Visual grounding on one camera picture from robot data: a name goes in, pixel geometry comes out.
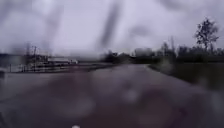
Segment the tree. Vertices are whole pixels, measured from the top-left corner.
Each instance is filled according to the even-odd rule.
[[[198,45],[203,45],[205,50],[208,48],[213,48],[213,43],[219,38],[216,34],[218,32],[218,27],[215,22],[210,21],[206,18],[201,24],[198,25],[198,30],[195,34]]]

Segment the wet road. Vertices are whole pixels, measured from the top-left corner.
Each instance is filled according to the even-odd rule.
[[[210,110],[205,90],[145,66],[8,74],[5,83],[0,112],[6,128],[198,128]]]

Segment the overcast sky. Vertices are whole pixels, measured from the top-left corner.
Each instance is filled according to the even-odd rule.
[[[114,3],[114,0],[8,1],[0,2],[1,50],[32,42],[38,51],[45,49],[59,54],[99,53],[101,50],[94,46],[102,36]],[[205,17],[215,20],[220,27],[217,45],[222,47],[223,14],[223,0],[123,0],[110,48],[125,52],[139,47],[158,48],[171,36],[175,45],[193,45],[197,24]],[[130,36],[139,28],[139,36]]]

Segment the cloudy sky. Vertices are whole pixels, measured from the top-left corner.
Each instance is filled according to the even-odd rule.
[[[1,0],[0,48],[31,42],[38,51],[95,54],[115,0]],[[223,0],[123,0],[109,48],[129,52],[175,45],[193,45],[197,24],[205,17],[220,28],[217,46],[224,46]]]

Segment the treeline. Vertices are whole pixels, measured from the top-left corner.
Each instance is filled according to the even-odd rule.
[[[153,51],[147,49],[136,49],[133,53],[116,53],[108,52],[105,54],[103,61],[109,63],[122,63],[128,61],[135,64],[158,63],[163,59],[172,62],[185,63],[205,63],[205,62],[224,62],[224,49],[206,50],[200,46],[187,47],[180,46],[177,49],[169,48],[166,43],[161,49]]]
[[[198,29],[194,35],[196,46],[179,46],[175,48],[164,43],[156,51],[149,48],[136,49],[131,54],[118,54],[110,51],[105,55],[103,61],[121,63],[128,60],[132,63],[157,63],[166,58],[173,62],[224,62],[224,49],[214,48],[214,44],[219,38],[217,32],[218,27],[215,22],[206,18],[202,23],[198,24]]]

